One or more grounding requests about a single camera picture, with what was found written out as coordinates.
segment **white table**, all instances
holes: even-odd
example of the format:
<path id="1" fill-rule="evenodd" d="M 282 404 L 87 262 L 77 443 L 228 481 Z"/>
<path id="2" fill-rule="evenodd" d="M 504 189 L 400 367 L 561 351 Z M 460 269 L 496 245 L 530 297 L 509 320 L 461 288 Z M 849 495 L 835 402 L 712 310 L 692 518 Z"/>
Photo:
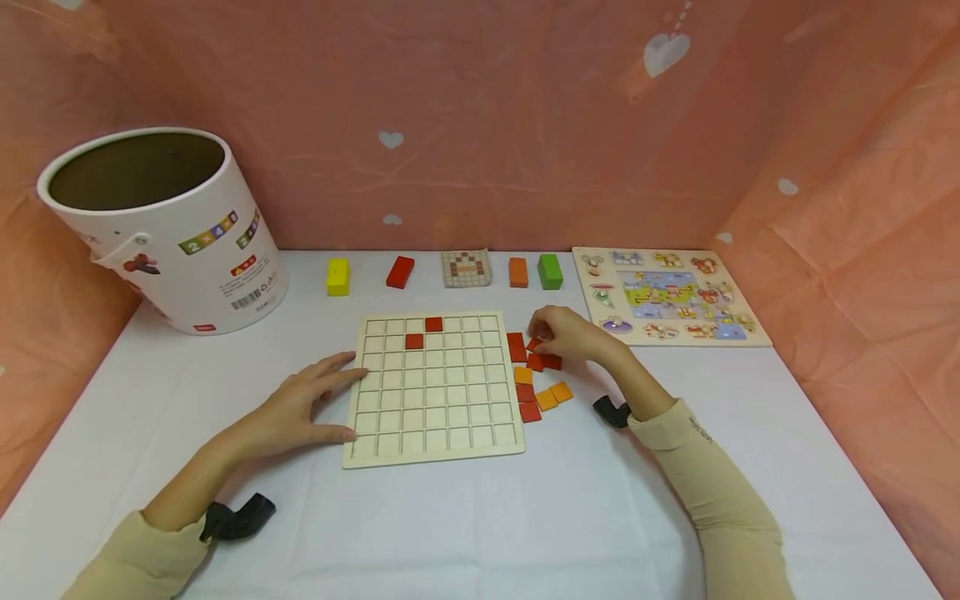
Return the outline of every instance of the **white table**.
<path id="1" fill-rule="evenodd" d="M 129 511 L 142 507 L 211 435 L 290 372 L 352 349 L 360 319 L 384 312 L 534 309 L 586 314 L 569 254 L 564 287 L 447 290 L 436 253 L 405 290 L 385 287 L 394 252 L 286 252 L 292 287 L 269 317 L 221 337 L 169 329 L 141 308 L 0 520 L 5 598 L 56 598 Z M 350 296 L 328 298 L 327 260 L 345 256 Z M 799 598 L 940 598 L 771 348 L 637 348 L 683 396 L 776 515 Z M 516 456 L 342 470 L 341 449 L 258 465 L 222 499 L 253 492 L 278 511 L 253 539 L 222 544 L 186 598 L 704 598 L 696 537 L 634 441 L 590 404 L 611 389 L 567 365 L 576 400 L 525 425 Z M 347 397 L 323 413 L 343 422 Z"/>

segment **hand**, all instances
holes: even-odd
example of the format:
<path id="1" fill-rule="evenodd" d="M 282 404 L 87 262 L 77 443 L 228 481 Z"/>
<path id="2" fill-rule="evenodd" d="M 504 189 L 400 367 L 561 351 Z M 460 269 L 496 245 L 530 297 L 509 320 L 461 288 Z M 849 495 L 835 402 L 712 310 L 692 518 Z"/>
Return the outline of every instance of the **hand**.
<path id="1" fill-rule="evenodd" d="M 601 364 L 626 348 L 622 342 L 566 306 L 544 306 L 535 312 L 527 326 L 527 335 L 543 340 L 534 349 L 537 354 L 556 354 Z"/>
<path id="2" fill-rule="evenodd" d="M 313 405 L 327 400 L 335 390 L 359 381 L 366 369 L 341 369 L 355 352 L 327 356 L 315 365 L 287 377 L 267 400 L 220 434 L 238 448 L 242 458 L 273 456 L 307 444 L 352 442 L 356 434 L 342 425 L 313 422 Z"/>

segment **yellow wooden block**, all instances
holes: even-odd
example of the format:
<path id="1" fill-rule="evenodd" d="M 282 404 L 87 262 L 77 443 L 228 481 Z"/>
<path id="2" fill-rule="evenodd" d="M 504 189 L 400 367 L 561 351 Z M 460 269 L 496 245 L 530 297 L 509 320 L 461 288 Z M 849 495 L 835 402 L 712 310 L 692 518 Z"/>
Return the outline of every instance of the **yellow wooden block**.
<path id="1" fill-rule="evenodd" d="M 526 367 L 514 367 L 514 381 L 519 384 L 533 385 L 534 370 Z"/>
<path id="2" fill-rule="evenodd" d="M 553 392 L 550 390 L 543 390 L 537 393 L 537 404 L 540 405 L 541 411 L 548 411 L 557 406 L 557 399 L 553 397 Z"/>
<path id="3" fill-rule="evenodd" d="M 350 263 L 345 258 L 331 258 L 326 271 L 326 294 L 349 296 Z"/>
<path id="4" fill-rule="evenodd" d="M 550 386 L 550 392 L 553 393 L 553 397 L 557 399 L 558 403 L 566 402 L 573 397 L 573 392 L 570 392 L 570 388 L 566 387 L 566 384 L 562 381 L 557 385 Z"/>

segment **pink fabric wall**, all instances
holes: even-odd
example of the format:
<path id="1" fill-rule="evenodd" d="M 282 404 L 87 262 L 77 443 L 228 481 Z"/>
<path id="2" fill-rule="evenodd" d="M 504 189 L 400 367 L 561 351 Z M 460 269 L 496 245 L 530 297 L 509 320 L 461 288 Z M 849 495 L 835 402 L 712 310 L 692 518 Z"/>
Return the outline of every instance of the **pink fabric wall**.
<path id="1" fill-rule="evenodd" d="M 0 507 L 134 302 L 39 207 L 33 179 L 93 135 L 178 124 L 230 141 L 285 248 L 714 242 L 960 597 L 945 566 L 960 560 L 947 162 L 959 12 L 955 0 L 0 3 L 0 56 L 17 56 L 0 60 L 0 281 L 30 279 L 0 297 Z"/>

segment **cardboard bucket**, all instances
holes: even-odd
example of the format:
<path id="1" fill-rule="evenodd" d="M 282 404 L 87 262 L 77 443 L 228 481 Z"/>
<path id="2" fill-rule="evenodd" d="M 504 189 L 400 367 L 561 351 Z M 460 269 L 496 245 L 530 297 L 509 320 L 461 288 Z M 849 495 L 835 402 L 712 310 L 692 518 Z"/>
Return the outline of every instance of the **cardboard bucket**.
<path id="1" fill-rule="evenodd" d="M 226 141 L 150 128 L 50 163 L 40 198 L 174 328 L 229 333 L 270 314 L 290 279 Z"/>

